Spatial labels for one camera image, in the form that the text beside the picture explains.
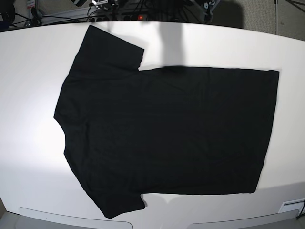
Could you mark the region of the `power strip with red switch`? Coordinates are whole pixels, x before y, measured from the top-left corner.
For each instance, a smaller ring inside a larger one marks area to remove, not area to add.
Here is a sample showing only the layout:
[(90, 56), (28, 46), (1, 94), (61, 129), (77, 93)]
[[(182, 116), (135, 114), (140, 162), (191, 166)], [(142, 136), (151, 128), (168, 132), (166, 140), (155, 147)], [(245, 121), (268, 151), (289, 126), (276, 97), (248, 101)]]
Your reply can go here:
[(112, 15), (93, 15), (90, 16), (89, 22), (99, 22), (99, 21), (144, 21), (147, 19), (146, 15), (143, 14), (118, 14), (115, 16)]

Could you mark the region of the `white label sticker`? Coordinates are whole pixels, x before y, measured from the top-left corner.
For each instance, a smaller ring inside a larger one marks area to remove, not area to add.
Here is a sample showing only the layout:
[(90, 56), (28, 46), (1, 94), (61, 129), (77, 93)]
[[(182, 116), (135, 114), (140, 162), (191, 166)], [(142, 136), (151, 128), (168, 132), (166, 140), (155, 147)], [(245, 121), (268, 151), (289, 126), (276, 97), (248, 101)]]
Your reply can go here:
[(298, 210), (298, 213), (301, 213), (304, 203), (305, 203), (304, 199), (285, 201), (282, 203), (278, 213), (284, 213), (284, 212), (289, 212), (289, 211), (293, 211), (293, 210)]

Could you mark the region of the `black graphic T-shirt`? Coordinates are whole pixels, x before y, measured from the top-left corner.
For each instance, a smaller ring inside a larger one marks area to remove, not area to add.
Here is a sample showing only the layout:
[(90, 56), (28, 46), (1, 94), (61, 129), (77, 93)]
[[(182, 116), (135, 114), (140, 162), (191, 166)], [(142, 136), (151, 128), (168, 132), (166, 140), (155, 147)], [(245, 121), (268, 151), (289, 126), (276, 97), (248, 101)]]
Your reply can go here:
[(64, 155), (103, 215), (142, 194), (254, 193), (271, 138), (278, 71), (139, 70), (144, 49), (89, 26), (54, 119)]

